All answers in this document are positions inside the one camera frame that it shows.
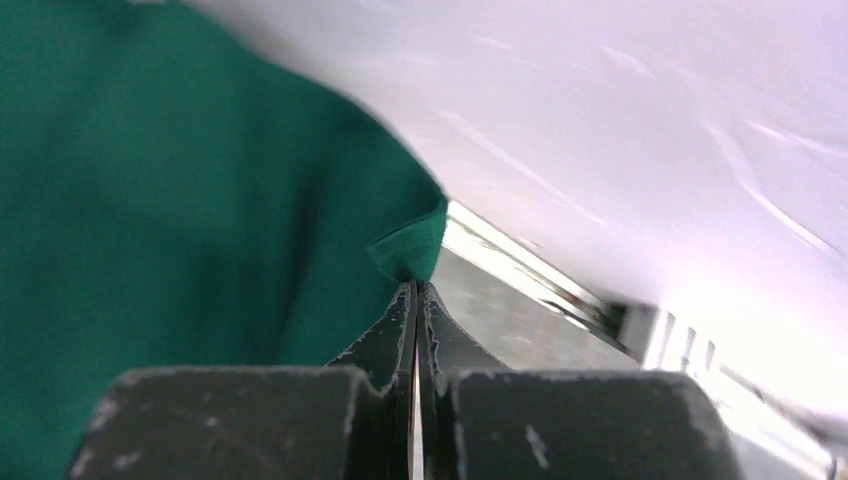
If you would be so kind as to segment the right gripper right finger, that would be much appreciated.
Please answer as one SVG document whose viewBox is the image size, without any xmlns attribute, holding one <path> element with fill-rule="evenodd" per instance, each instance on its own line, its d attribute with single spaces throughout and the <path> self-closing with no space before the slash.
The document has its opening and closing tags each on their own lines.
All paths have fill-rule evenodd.
<svg viewBox="0 0 848 480">
<path fill-rule="evenodd" d="M 455 479 L 458 448 L 450 380 L 462 370 L 507 366 L 451 317 L 431 283 L 418 286 L 417 358 L 424 477 Z"/>
</svg>

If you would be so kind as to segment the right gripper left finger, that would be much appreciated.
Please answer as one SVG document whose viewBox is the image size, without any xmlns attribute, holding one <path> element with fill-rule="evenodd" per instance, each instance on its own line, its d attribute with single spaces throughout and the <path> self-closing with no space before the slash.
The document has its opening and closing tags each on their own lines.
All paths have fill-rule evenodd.
<svg viewBox="0 0 848 480">
<path fill-rule="evenodd" d="M 415 282 L 401 284 L 383 315 L 329 364 L 364 375 L 349 402 L 346 479 L 410 479 L 416 374 Z"/>
</svg>

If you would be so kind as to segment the green surgical drape cloth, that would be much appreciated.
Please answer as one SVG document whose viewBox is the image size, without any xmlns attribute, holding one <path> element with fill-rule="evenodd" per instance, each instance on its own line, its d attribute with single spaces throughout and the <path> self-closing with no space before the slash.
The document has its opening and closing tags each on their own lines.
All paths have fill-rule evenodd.
<svg viewBox="0 0 848 480">
<path fill-rule="evenodd" d="M 126 370 L 321 365 L 427 281 L 447 198 L 375 119 L 179 2 L 1 5 L 1 475 Z"/>
</svg>

